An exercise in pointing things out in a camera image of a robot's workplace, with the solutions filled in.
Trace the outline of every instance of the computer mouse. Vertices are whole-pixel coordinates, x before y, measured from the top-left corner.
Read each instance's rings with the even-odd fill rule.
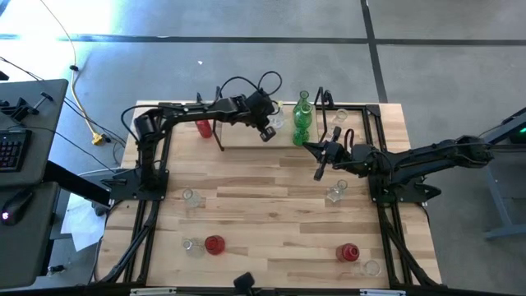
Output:
[[[25,210],[33,197],[33,188],[20,190],[15,196],[6,201],[2,208],[2,224],[13,226],[24,217]]]

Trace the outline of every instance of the white paper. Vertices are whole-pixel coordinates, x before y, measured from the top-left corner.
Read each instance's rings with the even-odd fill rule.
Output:
[[[106,215],[98,217],[91,202],[71,194],[62,222],[61,234],[72,234],[76,251],[97,243],[104,234]]]

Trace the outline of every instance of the black desk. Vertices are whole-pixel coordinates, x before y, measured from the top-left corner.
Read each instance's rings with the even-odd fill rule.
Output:
[[[45,275],[44,268],[51,254],[47,248],[52,247],[48,239],[59,189],[54,182],[38,185],[24,218],[14,226],[0,224],[0,287],[3,289],[28,286],[38,275]],[[2,189],[0,204],[18,190],[18,187]]]
[[[50,81],[30,81],[2,83],[0,85],[0,99],[16,106],[18,98],[25,99],[31,106],[42,98],[40,92],[45,92],[53,97],[53,102],[43,102],[38,110],[38,115],[28,115],[22,123],[27,127],[44,127],[56,130],[58,117],[64,104],[67,91],[67,80],[57,79]],[[16,125],[7,115],[0,113],[0,129],[7,129]],[[48,162],[54,134],[43,129],[31,129],[33,135],[26,153],[22,170],[17,173],[7,173],[5,178],[0,178],[0,187],[18,186],[39,183],[44,176],[44,169]]]
[[[33,134],[20,172],[0,173],[0,206],[16,192],[35,185],[35,196],[23,219],[16,225],[0,224],[0,289],[32,284],[38,275],[45,275],[53,240],[49,238],[53,223],[54,205],[60,188],[82,197],[89,197],[109,206],[109,192],[63,167],[48,161],[54,131],[67,91],[67,80],[28,81],[0,84],[0,99],[16,105],[18,98],[35,105],[44,91],[53,102],[43,102],[38,115],[28,115],[22,123]],[[16,124],[0,113],[0,129]],[[48,130],[31,128],[43,127]]]

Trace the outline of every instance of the red cup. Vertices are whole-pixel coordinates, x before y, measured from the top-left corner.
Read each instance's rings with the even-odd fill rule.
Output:
[[[224,239],[219,235],[212,235],[205,240],[206,251],[211,255],[219,255],[224,251]]]
[[[212,127],[210,127],[208,120],[197,120],[196,125],[202,137],[209,138],[212,136]]]
[[[345,243],[336,248],[336,257],[341,262],[356,261],[360,257],[360,250],[353,243]]]

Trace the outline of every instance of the yellow cable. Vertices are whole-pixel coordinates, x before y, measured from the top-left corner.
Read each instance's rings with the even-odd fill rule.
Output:
[[[62,30],[64,31],[64,33],[66,34],[67,36],[67,39],[69,40],[69,43],[72,45],[72,49],[73,49],[73,66],[75,66],[75,68],[78,69],[78,67],[76,66],[76,50],[75,50],[75,45],[73,45],[73,41],[72,41],[72,38],[70,37],[70,35],[67,33],[66,31],[66,28],[64,28],[64,26],[62,25],[62,23],[58,20],[58,18],[55,16],[55,14],[51,11],[51,9],[49,9],[49,7],[46,5],[46,3],[44,2],[44,0],[40,0],[40,2],[44,5],[44,7],[46,7],[46,9],[48,10],[48,12],[51,14],[51,16],[55,19],[55,21],[57,21],[57,23],[60,25],[60,27],[62,28]],[[75,102],[76,102],[76,105],[79,107],[79,110],[82,112],[82,114],[84,115],[84,120],[85,120],[85,124],[88,126],[88,128],[90,129],[91,131],[91,134],[93,135],[93,140],[91,141],[91,143],[93,145],[101,145],[104,143],[104,137],[102,135],[100,135],[99,133],[97,133],[95,131],[95,129],[93,128],[93,126],[91,125],[90,121],[88,121],[87,118],[88,117],[88,114],[85,112],[84,110],[84,107],[82,107],[82,104],[81,104],[81,101],[79,100],[79,98],[76,96],[76,92],[75,92],[75,84],[76,84],[76,79],[75,79],[75,72],[76,70],[75,69],[72,69],[72,81],[70,83],[70,89],[72,91],[72,95],[73,95],[73,98],[75,99]]]

